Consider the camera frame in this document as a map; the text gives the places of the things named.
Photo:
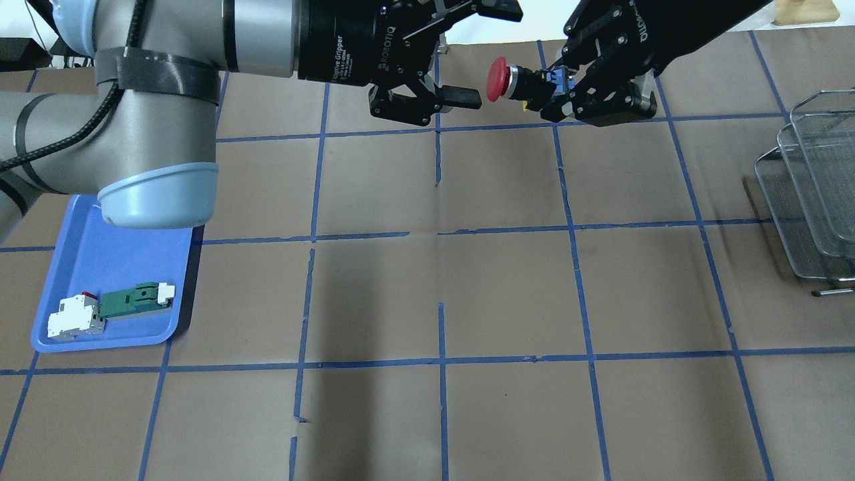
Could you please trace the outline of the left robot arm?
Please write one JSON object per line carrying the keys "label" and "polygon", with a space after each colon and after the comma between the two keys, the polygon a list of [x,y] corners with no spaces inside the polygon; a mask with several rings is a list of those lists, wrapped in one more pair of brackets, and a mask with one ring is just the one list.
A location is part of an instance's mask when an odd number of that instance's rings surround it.
{"label": "left robot arm", "polygon": [[437,46],[516,1],[53,1],[95,95],[2,93],[2,239],[43,194],[94,194],[105,222],[194,228],[216,204],[222,73],[369,86],[372,116],[419,127],[479,92],[438,86]]}

